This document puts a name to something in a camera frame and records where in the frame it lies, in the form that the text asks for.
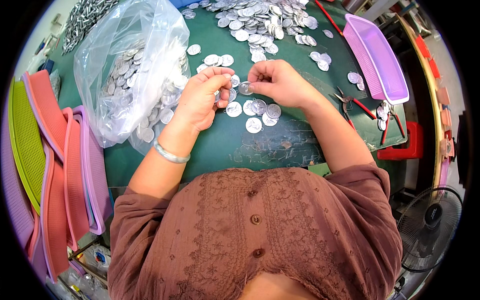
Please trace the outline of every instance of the worn table surface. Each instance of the worn table surface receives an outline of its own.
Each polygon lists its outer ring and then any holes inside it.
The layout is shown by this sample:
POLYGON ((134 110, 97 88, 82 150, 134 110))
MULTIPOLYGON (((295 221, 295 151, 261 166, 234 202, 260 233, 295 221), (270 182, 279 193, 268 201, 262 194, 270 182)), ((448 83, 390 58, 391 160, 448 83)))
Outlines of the worn table surface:
MULTIPOLYGON (((340 2, 325 3, 324 7, 337 25, 343 28, 346 11, 341 7, 340 2)), ((202 8, 196 9, 195 12, 197 15, 194 19, 185 20, 190 29, 189 45, 199 44, 202 47, 202 53, 195 56, 188 55, 192 75, 195 75, 195 69, 202 64, 205 56, 230 54, 235 59, 230 67, 235 70, 242 81, 246 80, 248 71, 253 65, 247 42, 238 42, 230 35, 227 28, 217 27, 218 19, 215 19, 214 12, 208 12, 202 8)), ((374 112, 380 101, 371 98, 368 88, 361 92, 347 79, 350 71, 360 74, 362 72, 346 40, 338 34, 314 3, 310 2, 307 5, 307 12, 318 20, 319 26, 315 30, 305 28, 304 34, 313 36, 318 45, 316 47, 298 45, 294 36, 285 34, 283 40, 274 42, 279 48, 278 53, 275 56, 265 53, 267 58, 288 61, 339 111, 341 111, 341 103, 333 96, 333 93, 338 93, 337 85, 346 95, 354 96, 374 112), (322 32, 324 29, 330 30, 334 34, 334 38, 327 38, 322 32), (328 72, 319 70, 316 63, 308 57, 312 51, 326 52, 330 55, 332 64, 328 72)), ((67 55, 61 56, 60 46, 61 44, 50 55, 50 58, 55 61, 54 69, 59 70, 62 78, 59 105, 61 108, 75 107, 82 103, 73 76, 75 49, 67 55)), ((272 99, 255 94, 250 96, 239 94, 236 101, 243 105, 245 100, 252 97, 261 98, 267 103, 273 102, 272 99)), ((325 162, 315 135, 299 109, 282 107, 282 115, 277 125, 264 126, 264 130, 257 134, 246 131, 245 122, 247 118, 250 118, 246 114, 242 113, 236 118, 231 118, 222 111, 221 109, 217 111, 212 127, 200 133, 182 181, 191 181, 200 174, 231 167, 259 170, 277 167, 303 167, 325 162)), ((396 107, 396 111, 403 127, 406 128, 403 107, 399 105, 396 107)), ((385 144, 380 147, 382 132, 377 127, 377 121, 371 120, 355 104, 349 114, 357 133, 371 151, 406 141, 397 126, 390 126, 385 144)), ((109 186, 126 186, 143 158, 128 142, 105 149, 104 156, 109 186)))

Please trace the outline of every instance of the pliers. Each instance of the pliers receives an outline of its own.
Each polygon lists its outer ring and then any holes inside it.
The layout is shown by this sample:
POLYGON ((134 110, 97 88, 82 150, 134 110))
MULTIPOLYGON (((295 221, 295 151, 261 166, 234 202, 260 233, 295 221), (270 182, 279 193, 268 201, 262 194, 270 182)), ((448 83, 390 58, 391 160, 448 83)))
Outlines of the pliers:
POLYGON ((398 117, 398 115, 396 114, 394 108, 393 108, 393 105, 390 106, 389 104, 387 104, 387 109, 388 109, 388 112, 387 112, 387 121, 385 122, 385 130, 384 130, 384 133, 382 135, 382 140, 380 141, 380 145, 383 145, 385 143, 385 138, 387 137, 387 131, 388 131, 388 121, 390 120, 390 116, 391 115, 394 115, 395 116, 395 120, 396 120, 396 123, 398 124, 398 127, 400 128, 400 132, 402 133, 402 136, 405 138, 405 131, 403 130, 403 126, 402 126, 402 123, 400 122, 400 118, 398 117))
POLYGON ((352 97, 352 96, 346 96, 346 97, 345 97, 345 94, 343 93, 342 89, 341 89, 339 86, 337 86, 337 88, 338 88, 338 90, 340 91, 340 93, 342 94, 342 96, 340 97, 339 95, 337 95, 337 94, 335 94, 335 93, 334 93, 334 95, 335 95, 338 99, 340 99, 340 101, 343 102, 343 104, 342 104, 343 113, 344 113, 345 118, 347 119, 348 123, 350 124, 350 126, 352 126, 352 128, 353 128, 354 130, 356 130, 356 129, 355 129, 355 126, 353 126, 353 122, 352 122, 352 120, 350 119, 350 116, 348 115, 348 112, 347 112, 347 110, 350 110, 350 109, 351 109, 351 104, 350 104, 350 108, 347 109, 347 103, 349 103, 349 102, 351 102, 351 101, 355 102, 355 104, 357 104, 358 106, 360 106, 360 108, 363 109, 363 110, 370 116, 370 118, 372 118, 372 119, 374 119, 374 120, 377 119, 377 117, 376 117, 374 114, 372 114, 372 112, 371 112, 368 108, 366 108, 366 106, 364 106, 362 103, 360 103, 360 101, 358 101, 357 99, 355 99, 355 98, 352 97))

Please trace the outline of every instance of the finger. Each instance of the finger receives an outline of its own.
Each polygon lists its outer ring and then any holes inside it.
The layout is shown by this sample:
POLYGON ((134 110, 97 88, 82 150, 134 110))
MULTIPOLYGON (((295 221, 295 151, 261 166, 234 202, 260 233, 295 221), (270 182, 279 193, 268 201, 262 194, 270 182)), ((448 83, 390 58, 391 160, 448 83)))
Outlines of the finger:
POLYGON ((220 100, 216 103, 218 108, 226 108, 228 105, 228 100, 220 100))
POLYGON ((219 90, 221 87, 232 87, 232 83, 230 82, 231 78, 232 76, 229 73, 224 73, 223 75, 214 75, 202 83, 202 89, 204 89, 204 91, 207 93, 213 93, 216 90, 219 90))
POLYGON ((221 88, 221 93, 220 93, 220 98, 222 98, 222 100, 227 100, 230 98, 230 90, 228 89, 225 89, 225 88, 221 88))
POLYGON ((261 95, 268 96, 270 98, 274 98, 273 95, 275 92, 275 85, 270 82, 257 81, 257 82, 251 83, 250 86, 248 87, 248 90, 256 94, 261 94, 261 95))
POLYGON ((268 76, 271 78, 274 70, 274 64, 274 61, 269 60, 263 60, 255 63, 248 72, 247 80, 250 82, 258 81, 260 75, 262 75, 263 77, 268 76))
POLYGON ((223 74, 229 74, 230 76, 232 76, 233 74, 235 74, 235 71, 225 67, 209 67, 201 71, 194 77, 197 77, 195 80, 198 80, 199 82, 203 83, 203 82, 206 82, 208 79, 214 77, 215 75, 223 75, 223 74))

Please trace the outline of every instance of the blouse button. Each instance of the blouse button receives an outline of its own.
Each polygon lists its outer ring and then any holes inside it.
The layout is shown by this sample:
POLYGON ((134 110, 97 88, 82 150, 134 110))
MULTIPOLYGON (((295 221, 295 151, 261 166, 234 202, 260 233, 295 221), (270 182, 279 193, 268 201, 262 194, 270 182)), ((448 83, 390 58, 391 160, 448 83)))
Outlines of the blouse button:
POLYGON ((253 215, 251 218, 250 218, 250 221, 252 223, 254 223, 255 225, 258 225, 262 222, 262 217, 260 217, 259 215, 253 215))
POLYGON ((262 257, 264 254, 265 254, 265 250, 261 248, 253 251, 253 257, 255 258, 262 257))

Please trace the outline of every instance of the woman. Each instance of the woman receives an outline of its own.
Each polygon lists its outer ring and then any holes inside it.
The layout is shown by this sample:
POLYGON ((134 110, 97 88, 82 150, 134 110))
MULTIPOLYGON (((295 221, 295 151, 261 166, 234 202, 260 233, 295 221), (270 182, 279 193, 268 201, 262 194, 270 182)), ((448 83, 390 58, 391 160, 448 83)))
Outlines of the woman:
POLYGON ((385 299, 402 254, 388 174, 285 61, 254 64, 250 89, 305 113, 333 174, 231 168, 198 176, 177 193, 179 162, 227 106, 233 74, 208 68, 189 80, 158 144, 116 200, 111 298, 385 299))

